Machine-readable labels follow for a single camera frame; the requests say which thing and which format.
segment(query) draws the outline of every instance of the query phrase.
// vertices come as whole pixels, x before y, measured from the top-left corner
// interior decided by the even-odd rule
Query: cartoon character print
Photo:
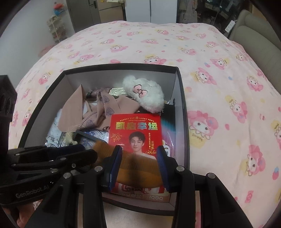
[[[181,30],[180,32],[182,32],[182,33],[191,33],[191,32],[188,31],[188,30]]]
[[[185,49],[182,48],[182,52],[188,55],[196,55],[196,51],[194,49]]]
[[[132,35],[136,35],[136,34],[140,34],[140,32],[136,31],[136,32],[129,32],[127,33],[127,36],[131,37]]]
[[[115,45],[113,47],[110,48],[111,52],[118,52],[118,51],[122,51],[122,50],[125,50],[127,49],[128,46],[119,46],[119,45]]]
[[[121,32],[121,30],[117,30],[117,31],[110,32],[110,34],[114,35],[114,34],[117,34],[117,33],[119,33],[119,32]]]
[[[215,43],[215,42],[207,42],[206,46],[207,46],[207,47],[210,47],[210,48],[213,48],[213,47],[215,47],[215,46],[218,46],[218,44]]]
[[[214,33],[218,33],[215,28],[208,28],[208,30],[213,31]]]
[[[27,123],[28,123],[30,117],[31,117],[31,113],[30,113],[30,110],[28,110],[28,111],[25,113],[24,118],[23,118],[23,121],[22,121],[22,126],[23,126],[23,127],[27,125]]]
[[[203,68],[198,68],[199,71],[196,71],[197,77],[198,79],[202,82],[202,83],[208,83],[208,84],[213,84],[216,85],[216,81],[213,79],[213,77],[207,72],[205,71]]]
[[[74,59],[76,56],[78,56],[79,55],[79,51],[78,52],[76,52],[76,53],[74,53],[74,54],[71,54],[71,55],[69,55],[67,58],[68,59]]]
[[[77,63],[82,63],[88,59],[91,59],[93,58],[94,56],[93,55],[82,55],[78,60],[77,60]]]
[[[246,170],[248,172],[248,175],[256,175],[264,169],[265,159],[262,157],[262,152],[260,151],[259,146],[250,145]]]
[[[144,62],[147,64],[163,65],[166,61],[166,59],[160,59],[159,57],[151,57],[146,59]]]
[[[189,40],[189,38],[184,36],[176,36],[179,40]]]
[[[29,91],[30,91],[30,88],[26,89],[26,91],[24,92],[24,94],[23,94],[23,96],[22,96],[21,100],[23,100],[24,98],[26,98],[26,97],[27,97],[27,95],[28,95]]]
[[[158,44],[158,42],[154,39],[148,39],[148,40],[143,40],[141,41],[142,43],[147,43],[147,44]]]
[[[261,91],[263,89],[263,85],[260,85],[258,81],[254,77],[247,77],[247,85],[250,90]]]
[[[239,61],[247,61],[246,56],[242,55],[241,53],[236,55],[236,59],[238,59]]]
[[[44,73],[43,76],[38,80],[40,85],[45,84],[48,81],[48,78],[51,76],[49,72]]]
[[[191,27],[192,28],[197,28],[198,26],[200,26],[199,24],[192,24]]]
[[[214,117],[209,117],[207,113],[201,111],[188,111],[187,117],[190,119],[189,129],[196,130],[196,134],[201,134],[203,138],[206,137],[208,140],[219,127]]]
[[[281,127],[278,127],[276,132],[274,133],[274,135],[276,136],[276,140],[279,144],[279,148],[281,149]]]
[[[241,102],[240,104],[237,101],[231,103],[230,109],[232,110],[233,114],[237,117],[240,123],[245,123],[247,117],[247,105],[245,102]]]
[[[157,32],[160,33],[160,34],[163,34],[163,35],[165,35],[165,36],[169,35],[169,32],[168,32],[167,30],[161,30],[161,29],[159,29],[159,30],[157,30]]]
[[[121,23],[119,26],[120,26],[120,27],[125,27],[125,26],[129,26],[129,24],[127,24],[127,23]]]
[[[228,43],[227,41],[223,40],[222,43],[226,46],[226,47],[230,47],[230,43]]]
[[[98,32],[92,33],[92,35],[98,35],[100,33],[101,33],[101,31],[98,31]]]
[[[17,125],[18,116],[19,116],[19,113],[16,111],[15,114],[13,115],[13,120],[12,120],[13,127],[15,127]]]
[[[257,74],[259,77],[263,77],[265,80],[267,80],[267,77],[264,75],[264,73],[260,69],[257,69]]]
[[[223,59],[210,59],[211,62],[219,69],[224,70],[227,66],[226,61]]]
[[[108,39],[106,41],[101,42],[101,44],[112,44],[114,43],[114,39]]]
[[[74,40],[77,41],[77,40],[80,40],[80,39],[83,39],[83,37],[77,37]]]
[[[88,40],[88,41],[84,42],[84,43],[81,45],[81,47],[82,47],[82,46],[85,46],[85,45],[87,45],[87,44],[89,44],[89,43],[91,43],[91,42],[93,42],[93,41],[92,41],[92,40]]]
[[[69,44],[69,45],[65,46],[64,49],[70,49],[70,48],[72,48],[72,46],[73,46],[72,44]]]
[[[206,33],[203,33],[203,34],[198,33],[198,34],[196,34],[196,36],[199,37],[200,39],[204,39],[207,35],[206,35]]]

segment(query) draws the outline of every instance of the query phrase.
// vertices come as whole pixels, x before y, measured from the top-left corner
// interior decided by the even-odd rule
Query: screw
[[[51,173],[56,173],[56,172],[58,172],[58,169],[51,169],[50,172]]]
[[[71,173],[65,173],[65,174],[64,174],[64,178],[65,178],[65,179],[70,178],[70,177],[71,177]]]
[[[215,174],[213,174],[213,173],[208,173],[208,178],[215,179],[216,176],[215,176]]]
[[[179,165],[176,169],[177,169],[177,171],[179,171],[179,172],[184,171],[184,167],[183,167],[183,166],[180,166],[180,165]]]
[[[102,170],[103,170],[103,168],[101,166],[96,166],[95,167],[95,171],[97,171],[97,172],[102,171]]]

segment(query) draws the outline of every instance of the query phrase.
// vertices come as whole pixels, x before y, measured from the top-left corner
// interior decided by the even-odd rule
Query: plush toy
[[[147,111],[157,113],[163,109],[164,94],[161,86],[155,81],[127,76],[123,80],[123,88]]]

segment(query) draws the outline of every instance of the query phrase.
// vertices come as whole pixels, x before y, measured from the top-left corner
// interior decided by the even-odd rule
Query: red package
[[[120,145],[129,153],[155,159],[156,149],[162,145],[160,116],[137,113],[112,115],[108,144]]]

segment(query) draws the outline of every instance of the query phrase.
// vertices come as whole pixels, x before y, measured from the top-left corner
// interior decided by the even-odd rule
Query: pink bedsheet
[[[18,146],[33,110],[63,70],[105,63],[179,67],[191,171],[215,173],[253,227],[262,227],[281,195],[281,96],[242,46],[211,25],[115,21],[56,45],[17,86],[9,148]]]

